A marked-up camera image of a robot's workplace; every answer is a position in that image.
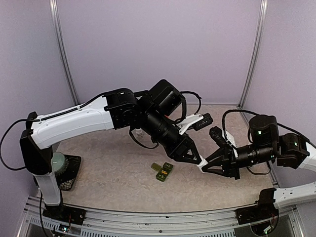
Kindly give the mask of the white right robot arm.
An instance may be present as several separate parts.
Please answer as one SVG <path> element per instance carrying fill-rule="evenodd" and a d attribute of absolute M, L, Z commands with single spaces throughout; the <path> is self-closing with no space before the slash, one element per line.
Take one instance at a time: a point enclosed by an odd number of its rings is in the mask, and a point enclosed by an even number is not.
<path fill-rule="evenodd" d="M 255 115 L 249 121 L 248 130 L 252 143 L 238 148 L 235 146 L 234 138 L 227 135 L 223 128 L 211 128 L 210 137 L 219 148 L 202 160 L 199 169 L 202 172 L 235 179 L 240 178 L 241 168 L 269 161 L 276 162 L 278 166 L 315 171 L 315 145 L 293 129 L 287 134 L 280 135 L 280 126 L 275 116 Z M 272 207 L 280 209 L 315 199 L 315 182 L 292 188 L 264 189 L 260 192 L 252 214 L 257 219 L 263 219 L 271 212 Z"/>

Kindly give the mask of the green pill organizer box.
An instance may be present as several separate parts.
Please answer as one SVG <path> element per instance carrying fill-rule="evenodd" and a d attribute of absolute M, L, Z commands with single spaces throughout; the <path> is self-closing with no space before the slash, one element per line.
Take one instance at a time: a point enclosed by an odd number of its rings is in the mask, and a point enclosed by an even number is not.
<path fill-rule="evenodd" d="M 174 166 L 172 164 L 167 163 L 167 162 L 165 162 L 163 164 L 163 166 L 160 166 L 159 164 L 157 164 L 155 162 L 152 163 L 152 165 L 151 165 L 151 168 L 157 172 L 156 179 L 161 181 L 161 182 L 164 182 L 167 179 L 167 177 L 171 173 L 173 167 Z"/>

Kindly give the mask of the small white pill bottle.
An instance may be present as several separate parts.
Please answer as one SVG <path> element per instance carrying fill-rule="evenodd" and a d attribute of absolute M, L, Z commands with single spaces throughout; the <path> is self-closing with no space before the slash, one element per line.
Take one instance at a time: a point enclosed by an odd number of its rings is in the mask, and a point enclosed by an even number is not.
<path fill-rule="evenodd" d="M 135 130 L 135 134 L 137 135 L 137 136 L 142 136 L 143 135 L 143 130 L 142 129 L 136 129 Z"/>

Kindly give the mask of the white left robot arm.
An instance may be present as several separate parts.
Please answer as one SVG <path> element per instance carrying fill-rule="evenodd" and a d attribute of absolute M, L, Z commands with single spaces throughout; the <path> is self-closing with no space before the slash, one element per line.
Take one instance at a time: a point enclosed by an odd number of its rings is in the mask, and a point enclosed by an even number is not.
<path fill-rule="evenodd" d="M 52 146 L 70 138 L 100 130 L 142 129 L 174 161 L 204 165 L 205 159 L 187 134 L 187 129 L 203 116 L 182 113 L 179 119 L 171 120 L 170 115 L 179 106 L 186 107 L 183 92 L 162 79 L 149 90 L 133 92 L 121 88 L 60 112 L 41 116 L 30 113 L 20 148 L 26 169 L 35 177 L 50 212 L 60 220 L 69 215 L 69 208 L 62 203 L 51 159 Z"/>

